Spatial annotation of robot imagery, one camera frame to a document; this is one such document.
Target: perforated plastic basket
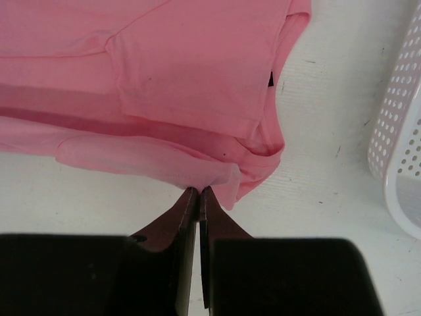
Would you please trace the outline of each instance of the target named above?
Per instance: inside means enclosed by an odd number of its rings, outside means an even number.
[[[396,222],[421,239],[421,0],[376,120],[368,164]]]

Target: table surface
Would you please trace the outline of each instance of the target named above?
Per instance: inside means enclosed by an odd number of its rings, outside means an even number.
[[[287,142],[281,165],[229,212],[254,236],[348,238],[367,262],[386,315],[421,315],[421,241],[390,217],[366,148],[414,4],[313,1],[312,22],[277,89]],[[50,157],[0,153],[0,174],[0,232],[131,234],[182,192]],[[207,314],[198,255],[196,248],[194,316]]]

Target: pink t-shirt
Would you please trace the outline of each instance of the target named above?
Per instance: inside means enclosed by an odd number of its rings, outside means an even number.
[[[275,86],[309,18],[310,0],[4,1],[0,150],[211,185],[230,209],[280,162]]]

